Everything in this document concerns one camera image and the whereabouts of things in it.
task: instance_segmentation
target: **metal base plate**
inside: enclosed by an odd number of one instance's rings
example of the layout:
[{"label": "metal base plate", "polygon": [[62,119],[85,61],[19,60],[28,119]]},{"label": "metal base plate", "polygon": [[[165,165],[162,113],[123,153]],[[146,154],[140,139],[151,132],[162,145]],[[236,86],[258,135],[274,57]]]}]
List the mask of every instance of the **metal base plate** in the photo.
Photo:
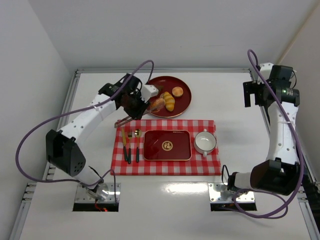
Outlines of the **metal base plate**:
[{"label": "metal base plate", "polygon": [[[108,189],[109,189],[108,197],[104,201],[98,201],[98,203],[104,203],[104,204],[112,204],[116,202],[119,203],[121,183],[117,183],[115,187],[113,182],[105,182],[105,184],[108,186]],[[94,204],[95,198],[91,197],[88,194],[87,190],[84,187],[82,187],[81,184],[78,184],[75,197],[74,197],[74,203],[75,204]]]},{"label": "metal base plate", "polygon": [[[210,204],[231,204],[232,193],[226,193],[227,186],[219,182],[210,182],[208,183]],[[247,194],[242,194],[239,196],[236,201],[241,204],[254,204],[255,195],[253,191],[249,191]]]}]

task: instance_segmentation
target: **checkered cloth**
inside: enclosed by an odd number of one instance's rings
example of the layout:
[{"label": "checkered cloth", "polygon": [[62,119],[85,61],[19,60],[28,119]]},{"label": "checkered cloth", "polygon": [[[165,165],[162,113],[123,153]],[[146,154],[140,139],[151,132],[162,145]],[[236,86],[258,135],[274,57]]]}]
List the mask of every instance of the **checkered cloth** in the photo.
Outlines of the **checkered cloth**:
[{"label": "checkered cloth", "polygon": [[[111,168],[114,170],[116,175],[221,175],[218,145],[212,153],[208,154],[207,157],[203,157],[202,154],[198,153],[194,147],[194,139],[197,133],[207,129],[208,132],[215,135],[216,125],[213,120],[146,119],[128,122],[123,126],[123,128],[126,133],[131,129],[133,135],[135,129],[140,129],[142,131],[139,144],[139,163],[136,162],[138,139],[135,136],[131,139],[131,164],[128,164],[125,161],[124,156],[121,128],[117,128],[111,163]],[[144,133],[148,130],[188,131],[191,137],[191,159],[188,161],[145,160],[143,156]]]}]

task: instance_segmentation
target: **white table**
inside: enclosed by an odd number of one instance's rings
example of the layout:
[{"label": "white table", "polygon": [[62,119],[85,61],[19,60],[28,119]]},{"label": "white table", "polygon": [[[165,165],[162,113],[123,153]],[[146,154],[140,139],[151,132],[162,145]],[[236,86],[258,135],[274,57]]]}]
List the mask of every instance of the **white table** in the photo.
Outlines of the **white table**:
[{"label": "white table", "polygon": [[[115,83],[121,73],[82,73],[72,110],[88,105],[105,83]],[[244,107],[243,82],[248,72],[157,72],[185,81],[192,101],[179,119],[215,120],[221,164],[230,172],[248,172],[263,162],[269,136],[258,106]],[[147,73],[136,75],[146,79]],[[110,115],[86,140],[82,151],[102,174],[111,166],[115,141],[114,123],[123,110]],[[54,178],[67,178],[60,170]],[[107,176],[105,182],[112,182]],[[77,184],[38,183],[24,224],[21,240],[145,239],[309,239],[295,199],[286,217],[251,219],[235,212],[211,212],[207,182],[220,176],[117,176],[121,183],[119,212],[72,212]],[[265,194],[255,195],[257,214],[274,210],[282,202]]]}]

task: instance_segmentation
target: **knife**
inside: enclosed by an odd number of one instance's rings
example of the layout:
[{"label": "knife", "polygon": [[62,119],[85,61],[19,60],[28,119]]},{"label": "knife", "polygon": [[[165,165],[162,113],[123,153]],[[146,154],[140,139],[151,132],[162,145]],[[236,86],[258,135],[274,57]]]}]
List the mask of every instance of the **knife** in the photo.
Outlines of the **knife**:
[{"label": "knife", "polygon": [[131,164],[131,160],[130,162],[128,161],[128,155],[127,155],[127,149],[126,149],[127,140],[126,140],[126,133],[124,128],[121,129],[121,134],[122,134],[124,160],[128,162],[128,164]]}]

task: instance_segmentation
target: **gold spoon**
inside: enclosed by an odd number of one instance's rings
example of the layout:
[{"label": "gold spoon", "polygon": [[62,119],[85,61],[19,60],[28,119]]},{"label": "gold spoon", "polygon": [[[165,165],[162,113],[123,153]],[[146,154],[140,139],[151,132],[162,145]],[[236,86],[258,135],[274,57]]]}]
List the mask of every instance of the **gold spoon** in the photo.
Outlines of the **gold spoon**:
[{"label": "gold spoon", "polygon": [[140,139],[140,137],[142,135],[141,130],[140,129],[136,129],[134,131],[134,135],[135,135],[136,138],[138,138],[138,146],[136,147],[136,153],[135,153],[135,161],[138,163],[139,162],[139,144],[140,144],[139,139]]}]

